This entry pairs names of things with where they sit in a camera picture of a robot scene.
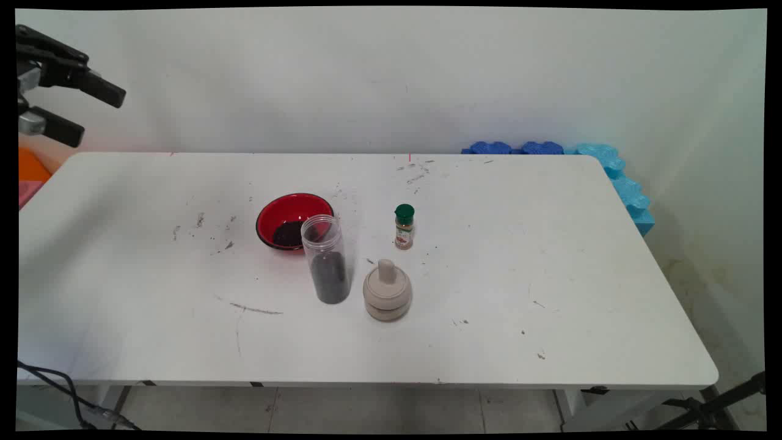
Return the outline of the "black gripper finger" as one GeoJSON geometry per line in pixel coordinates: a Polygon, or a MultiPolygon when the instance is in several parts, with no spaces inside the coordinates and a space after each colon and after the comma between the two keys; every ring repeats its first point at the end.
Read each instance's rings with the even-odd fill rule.
{"type": "Polygon", "coordinates": [[[44,136],[73,149],[80,147],[84,127],[43,108],[29,108],[18,117],[18,131],[44,136]]]}
{"type": "Polygon", "coordinates": [[[89,56],[23,24],[16,25],[17,81],[20,94],[36,87],[67,87],[121,108],[126,91],[89,67],[89,56]]]}

